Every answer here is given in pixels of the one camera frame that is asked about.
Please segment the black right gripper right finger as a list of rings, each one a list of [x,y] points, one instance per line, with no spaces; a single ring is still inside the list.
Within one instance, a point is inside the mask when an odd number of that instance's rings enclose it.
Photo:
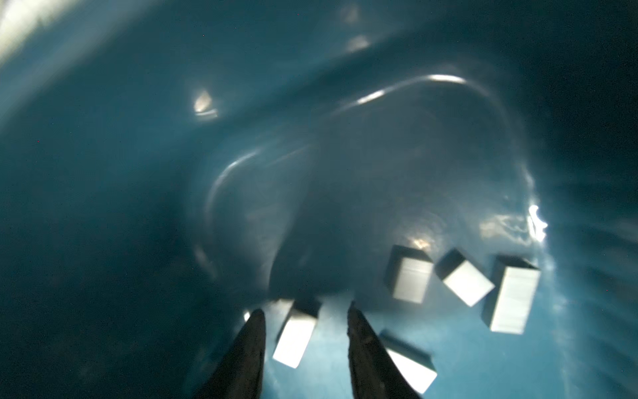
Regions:
[[[420,398],[403,378],[378,335],[354,302],[347,312],[347,336],[354,398]]]

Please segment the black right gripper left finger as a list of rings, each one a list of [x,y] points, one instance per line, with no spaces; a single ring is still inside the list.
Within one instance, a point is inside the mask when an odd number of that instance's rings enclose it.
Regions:
[[[193,398],[259,398],[264,380],[266,320],[256,309],[212,376]]]

